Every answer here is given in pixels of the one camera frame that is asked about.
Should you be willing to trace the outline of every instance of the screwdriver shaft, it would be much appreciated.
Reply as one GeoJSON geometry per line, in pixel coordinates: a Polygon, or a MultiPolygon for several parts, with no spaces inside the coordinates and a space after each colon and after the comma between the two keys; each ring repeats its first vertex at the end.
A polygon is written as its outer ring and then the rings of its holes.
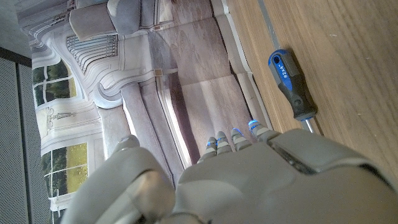
{"type": "Polygon", "coordinates": [[[304,130],[314,133],[313,127],[312,127],[309,119],[301,121],[301,124],[302,124],[304,130]]]}

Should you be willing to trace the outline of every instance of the screwdriver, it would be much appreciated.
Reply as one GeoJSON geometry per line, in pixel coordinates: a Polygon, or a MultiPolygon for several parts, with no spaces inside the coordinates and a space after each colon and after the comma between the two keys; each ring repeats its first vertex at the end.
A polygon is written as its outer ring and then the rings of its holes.
{"type": "Polygon", "coordinates": [[[304,75],[302,75],[287,50],[276,50],[268,60],[268,66],[279,90],[285,95],[293,109],[294,118],[301,121],[304,129],[314,133],[309,119],[317,113],[315,106],[305,95],[304,75]]]}

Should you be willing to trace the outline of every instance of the wall mural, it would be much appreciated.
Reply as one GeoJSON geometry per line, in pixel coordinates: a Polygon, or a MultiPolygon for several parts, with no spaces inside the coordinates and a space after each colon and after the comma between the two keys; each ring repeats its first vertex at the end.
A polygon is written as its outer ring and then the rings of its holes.
{"type": "Polygon", "coordinates": [[[266,123],[224,0],[20,0],[16,9],[32,48],[49,223],[127,134],[177,184],[216,131],[251,137],[246,105],[266,123]]]}

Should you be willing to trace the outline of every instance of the robotic hand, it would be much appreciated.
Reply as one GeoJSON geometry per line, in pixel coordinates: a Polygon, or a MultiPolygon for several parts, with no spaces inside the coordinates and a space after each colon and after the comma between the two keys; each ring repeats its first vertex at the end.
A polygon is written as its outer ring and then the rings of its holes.
{"type": "Polygon", "coordinates": [[[209,138],[174,190],[160,165],[123,139],[75,194],[62,223],[398,223],[394,179],[369,159],[304,130],[257,121],[251,144],[209,138]]]}

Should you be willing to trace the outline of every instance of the wood grain surface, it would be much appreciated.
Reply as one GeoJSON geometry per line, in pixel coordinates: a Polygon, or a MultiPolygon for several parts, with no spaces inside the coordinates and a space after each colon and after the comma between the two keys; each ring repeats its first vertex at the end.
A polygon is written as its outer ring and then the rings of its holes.
{"type": "MultiPolygon", "coordinates": [[[[398,4],[264,2],[281,47],[293,51],[305,74],[324,135],[398,178],[398,4]]],[[[257,0],[228,4],[274,128],[296,128],[291,109],[275,105],[283,96],[267,82],[273,49],[257,0]]]]}

